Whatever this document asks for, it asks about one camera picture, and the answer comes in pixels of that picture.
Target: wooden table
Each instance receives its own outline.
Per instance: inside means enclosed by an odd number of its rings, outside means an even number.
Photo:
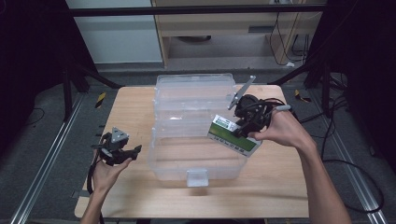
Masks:
[[[284,100],[278,86],[250,86],[247,93]],[[153,87],[124,87],[115,99],[104,132],[117,127],[130,135],[125,149],[143,147],[137,161],[121,173],[108,193],[104,217],[308,217],[298,154],[294,148],[270,141],[262,143],[236,179],[210,180],[206,188],[188,188],[185,181],[158,180],[147,162],[154,124],[153,96]],[[77,217],[82,217],[88,201],[87,197],[78,199]]]

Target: finger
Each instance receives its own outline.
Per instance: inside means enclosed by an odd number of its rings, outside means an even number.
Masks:
[[[132,158],[128,158],[123,163],[116,166],[115,168],[117,169],[117,172],[120,173],[121,171],[125,170],[125,168],[127,168],[129,166],[129,163],[131,163],[131,161],[132,161]]]

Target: aluminum rail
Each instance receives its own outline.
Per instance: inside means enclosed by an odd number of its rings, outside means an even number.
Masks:
[[[44,159],[40,169],[38,170],[33,183],[31,184],[30,188],[26,192],[21,204],[19,205],[18,209],[14,213],[11,218],[11,224],[22,224],[25,223],[29,214],[35,205],[35,201],[40,194],[48,175],[50,174],[51,168],[58,157],[59,152],[61,151],[62,145],[64,144],[64,140],[68,135],[71,126],[78,114],[78,111],[81,107],[82,101],[84,99],[84,94],[80,93],[78,95],[77,100],[75,101],[75,105],[73,113],[71,114],[69,120],[65,121],[62,124],[61,129],[59,130],[57,136],[55,137],[52,146],[49,149],[47,157]]]

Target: hand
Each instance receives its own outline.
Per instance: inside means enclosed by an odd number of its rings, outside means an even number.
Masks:
[[[249,133],[256,140],[271,140],[285,147],[316,148],[316,143],[289,111],[272,114],[270,126],[260,133]]]
[[[98,158],[95,171],[93,172],[93,186],[95,191],[109,192],[114,186],[121,171],[128,167],[132,161],[131,158],[125,160],[122,164],[117,166],[109,166]]]

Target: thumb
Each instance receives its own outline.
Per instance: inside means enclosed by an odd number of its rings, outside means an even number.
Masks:
[[[254,138],[258,141],[267,139],[266,131],[264,131],[262,133],[259,133],[259,132],[249,133],[247,136]]]

